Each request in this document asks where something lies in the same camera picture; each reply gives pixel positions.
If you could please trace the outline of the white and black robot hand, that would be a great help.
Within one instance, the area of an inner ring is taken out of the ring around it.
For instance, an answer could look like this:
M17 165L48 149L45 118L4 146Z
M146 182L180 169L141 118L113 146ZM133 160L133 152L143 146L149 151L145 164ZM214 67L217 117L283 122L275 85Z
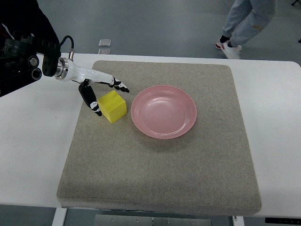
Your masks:
M102 116L96 95L91 83L108 85L122 92L129 92L126 85L110 74L101 71L79 67L71 59L59 58L55 78L60 81L74 81L79 83L79 92L85 104L98 116Z

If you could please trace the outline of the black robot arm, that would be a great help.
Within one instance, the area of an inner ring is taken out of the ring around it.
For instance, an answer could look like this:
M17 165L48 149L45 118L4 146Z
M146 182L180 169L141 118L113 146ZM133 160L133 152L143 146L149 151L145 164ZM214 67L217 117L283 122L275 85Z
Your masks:
M63 76L68 72L68 61L61 57L61 46L71 41L69 59L73 60L74 41L69 35L59 44L16 31L13 39L6 39L0 51L0 96L5 96L31 83L42 75Z

